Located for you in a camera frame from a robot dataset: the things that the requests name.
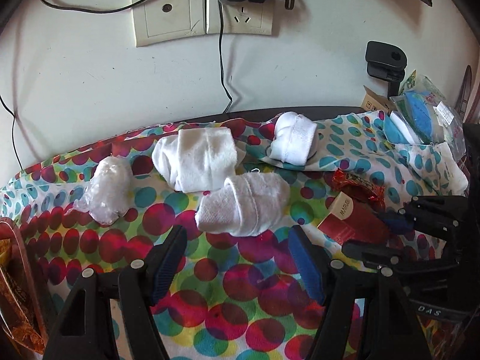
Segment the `white wall switch plate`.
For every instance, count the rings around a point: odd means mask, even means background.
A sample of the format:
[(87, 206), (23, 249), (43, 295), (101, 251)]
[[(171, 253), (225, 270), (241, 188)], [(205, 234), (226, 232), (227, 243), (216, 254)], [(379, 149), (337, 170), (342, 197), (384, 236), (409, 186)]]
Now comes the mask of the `white wall switch plate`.
[(206, 34), (206, 0), (147, 0), (132, 9), (137, 47)]

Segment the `black clamp mount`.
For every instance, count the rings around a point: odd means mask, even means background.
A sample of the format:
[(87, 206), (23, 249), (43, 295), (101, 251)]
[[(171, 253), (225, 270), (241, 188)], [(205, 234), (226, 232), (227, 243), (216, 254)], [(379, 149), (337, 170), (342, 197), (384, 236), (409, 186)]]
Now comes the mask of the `black clamp mount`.
[(388, 83), (387, 96), (398, 96), (408, 62), (402, 49), (384, 42), (369, 41), (365, 61), (371, 77)]

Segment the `blue item in plastic bag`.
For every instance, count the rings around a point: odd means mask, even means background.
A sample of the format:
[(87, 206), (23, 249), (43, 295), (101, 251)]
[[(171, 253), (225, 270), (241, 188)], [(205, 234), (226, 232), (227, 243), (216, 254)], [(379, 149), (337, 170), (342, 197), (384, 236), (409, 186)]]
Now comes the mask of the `blue item in plastic bag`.
[(422, 143), (438, 144), (446, 140), (455, 116), (434, 93), (409, 90), (390, 100)]

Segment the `brown tray with snacks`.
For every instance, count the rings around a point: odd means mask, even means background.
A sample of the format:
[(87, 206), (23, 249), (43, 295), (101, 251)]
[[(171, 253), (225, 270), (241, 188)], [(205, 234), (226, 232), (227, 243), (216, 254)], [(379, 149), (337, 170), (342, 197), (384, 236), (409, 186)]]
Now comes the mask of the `brown tray with snacks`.
[(21, 235), (9, 219), (1, 220), (1, 333), (21, 359), (41, 359), (46, 342), (38, 327), (32, 285)]

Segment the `colourful polka dot cloth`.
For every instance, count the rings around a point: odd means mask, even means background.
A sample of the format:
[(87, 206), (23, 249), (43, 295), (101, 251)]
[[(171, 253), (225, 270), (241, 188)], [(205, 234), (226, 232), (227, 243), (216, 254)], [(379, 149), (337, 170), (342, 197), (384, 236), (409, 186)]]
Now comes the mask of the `colourful polka dot cloth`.
[[(231, 119), (245, 152), (239, 172), (275, 172), (290, 188), (282, 220), (257, 237), (210, 235), (196, 228), (200, 193), (172, 190), (154, 168), (162, 137), (183, 124), (160, 124), (84, 146), (38, 163), (1, 188), (1, 215), (32, 248), (49, 292), (61, 308), (79, 273), (109, 272), (143, 258), (174, 225), (188, 235), (185, 256), (166, 297), (153, 310), (172, 359), (303, 359), (323, 309), (308, 298), (288, 249), (300, 225), (334, 258), (339, 244), (319, 231), (336, 197), (335, 171), (354, 173), (385, 189), (385, 207), (400, 209), (420, 195), (459, 195), (465, 174), (447, 144), (402, 145), (387, 131), (381, 111), (341, 115), (318, 123), (319, 149), (305, 166), (269, 158), (274, 121)], [(99, 162), (126, 158), (132, 168), (133, 205), (110, 226), (73, 209)]]

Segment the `red Marubi box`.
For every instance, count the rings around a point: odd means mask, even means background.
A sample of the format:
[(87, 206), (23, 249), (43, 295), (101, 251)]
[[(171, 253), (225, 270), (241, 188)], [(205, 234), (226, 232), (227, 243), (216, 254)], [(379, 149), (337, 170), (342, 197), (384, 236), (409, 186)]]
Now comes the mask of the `red Marubi box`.
[(350, 240), (384, 245), (389, 228), (363, 203), (340, 192), (317, 228), (340, 245)]

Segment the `red snack wrapper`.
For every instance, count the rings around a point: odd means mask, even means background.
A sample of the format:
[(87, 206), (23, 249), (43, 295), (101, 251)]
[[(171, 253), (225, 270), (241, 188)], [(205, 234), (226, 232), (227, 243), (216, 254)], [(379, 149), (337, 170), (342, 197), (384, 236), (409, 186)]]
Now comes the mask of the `red snack wrapper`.
[(337, 169), (332, 178), (333, 188), (360, 203), (367, 204), (376, 212), (386, 209), (385, 187), (374, 184), (360, 176)]

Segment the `white sock front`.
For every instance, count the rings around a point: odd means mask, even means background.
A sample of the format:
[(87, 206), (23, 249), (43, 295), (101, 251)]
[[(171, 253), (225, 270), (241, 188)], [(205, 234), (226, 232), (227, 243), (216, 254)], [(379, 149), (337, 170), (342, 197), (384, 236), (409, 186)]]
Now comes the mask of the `white sock front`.
[(236, 175), (202, 198), (196, 226), (203, 233), (258, 236), (281, 221), (289, 199), (290, 185), (277, 173)]

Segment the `brown cardboard box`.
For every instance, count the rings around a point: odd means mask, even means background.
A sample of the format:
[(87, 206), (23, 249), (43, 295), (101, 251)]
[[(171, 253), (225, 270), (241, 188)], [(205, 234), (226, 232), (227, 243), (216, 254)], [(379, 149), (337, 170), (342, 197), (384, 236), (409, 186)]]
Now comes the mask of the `brown cardboard box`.
[(365, 95), (361, 108), (365, 111), (385, 111), (390, 114), (396, 109), (394, 102), (387, 97), (376, 94), (367, 86), (364, 87)]

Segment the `light blue cloth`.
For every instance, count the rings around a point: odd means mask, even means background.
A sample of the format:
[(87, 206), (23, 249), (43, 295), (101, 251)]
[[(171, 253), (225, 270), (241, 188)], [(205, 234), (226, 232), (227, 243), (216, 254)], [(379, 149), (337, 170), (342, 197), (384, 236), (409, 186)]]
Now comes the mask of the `light blue cloth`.
[(391, 111), (391, 113), (385, 117), (384, 133), (387, 140), (393, 144), (422, 144), (419, 136), (398, 111)]

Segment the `large white rolled sock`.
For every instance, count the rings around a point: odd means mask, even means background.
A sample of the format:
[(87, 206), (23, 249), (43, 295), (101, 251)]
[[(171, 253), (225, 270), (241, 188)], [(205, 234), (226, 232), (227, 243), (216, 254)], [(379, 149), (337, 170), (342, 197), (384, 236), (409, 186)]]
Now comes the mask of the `large white rolled sock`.
[(188, 194), (221, 189), (245, 155), (229, 128), (205, 127), (160, 138), (152, 162), (171, 189)]

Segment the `white ribbed sock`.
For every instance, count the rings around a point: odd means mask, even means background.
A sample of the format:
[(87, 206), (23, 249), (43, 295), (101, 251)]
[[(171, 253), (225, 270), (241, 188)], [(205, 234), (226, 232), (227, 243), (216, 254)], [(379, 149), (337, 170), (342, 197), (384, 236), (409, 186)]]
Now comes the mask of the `white ribbed sock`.
[(268, 156), (294, 166), (304, 166), (317, 152), (317, 124), (304, 115), (288, 111), (281, 114), (274, 128)]

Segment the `white wall socket plate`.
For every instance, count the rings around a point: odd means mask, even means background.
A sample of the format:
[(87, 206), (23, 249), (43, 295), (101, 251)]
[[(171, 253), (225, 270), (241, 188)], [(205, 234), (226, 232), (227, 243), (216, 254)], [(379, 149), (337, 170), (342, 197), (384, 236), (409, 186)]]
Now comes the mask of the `white wall socket plate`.
[[(263, 4), (224, 5), (224, 33), (271, 36), (274, 8), (272, 0)], [(206, 0), (206, 34), (219, 34), (220, 25), (218, 0)]]

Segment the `white item in plastic wrap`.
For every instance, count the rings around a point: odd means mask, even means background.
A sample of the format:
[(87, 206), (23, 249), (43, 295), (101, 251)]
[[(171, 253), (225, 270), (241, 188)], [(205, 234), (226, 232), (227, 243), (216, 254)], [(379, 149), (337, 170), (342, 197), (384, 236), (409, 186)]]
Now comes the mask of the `white item in plastic wrap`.
[(88, 213), (101, 225), (112, 225), (130, 208), (130, 190), (134, 175), (126, 158), (102, 159), (73, 209)]

